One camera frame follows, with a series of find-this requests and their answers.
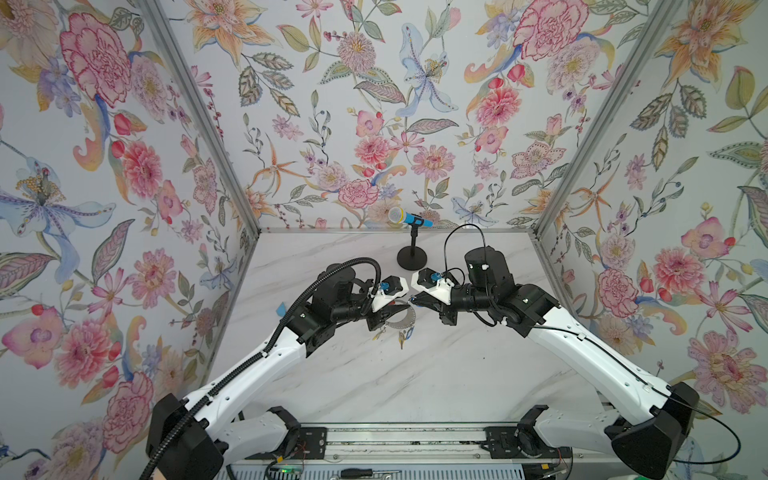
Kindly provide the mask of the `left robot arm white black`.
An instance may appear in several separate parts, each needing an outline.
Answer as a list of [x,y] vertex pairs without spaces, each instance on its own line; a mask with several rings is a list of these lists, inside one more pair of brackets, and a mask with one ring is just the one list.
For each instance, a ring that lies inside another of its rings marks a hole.
[[281,461],[298,445],[300,422],[283,407],[250,420],[239,412],[271,381],[306,360],[336,330],[363,320],[374,330],[402,311],[403,277],[383,277],[369,257],[333,264],[287,308],[271,336],[218,378],[153,408],[147,465],[141,478],[213,479],[225,467],[252,455]]

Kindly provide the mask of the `metal keyring with red handle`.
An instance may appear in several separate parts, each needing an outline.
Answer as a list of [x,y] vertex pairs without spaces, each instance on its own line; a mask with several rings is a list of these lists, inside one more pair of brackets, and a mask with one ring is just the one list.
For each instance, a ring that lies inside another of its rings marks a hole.
[[385,321],[385,326],[399,331],[408,331],[415,326],[416,311],[410,304],[402,304],[403,310]]

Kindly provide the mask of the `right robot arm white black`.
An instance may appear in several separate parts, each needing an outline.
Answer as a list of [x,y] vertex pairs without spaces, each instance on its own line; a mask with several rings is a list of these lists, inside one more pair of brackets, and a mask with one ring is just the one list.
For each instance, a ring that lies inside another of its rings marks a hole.
[[461,312],[487,313],[564,361],[612,407],[595,415],[538,407],[532,419],[538,439],[548,447],[614,453],[637,474],[664,478],[690,433],[698,393],[617,355],[545,290],[516,283],[501,252],[476,248],[466,253],[465,263],[468,282],[463,286],[455,285],[447,272],[425,268],[415,273],[419,293],[413,303],[437,312],[450,326]]

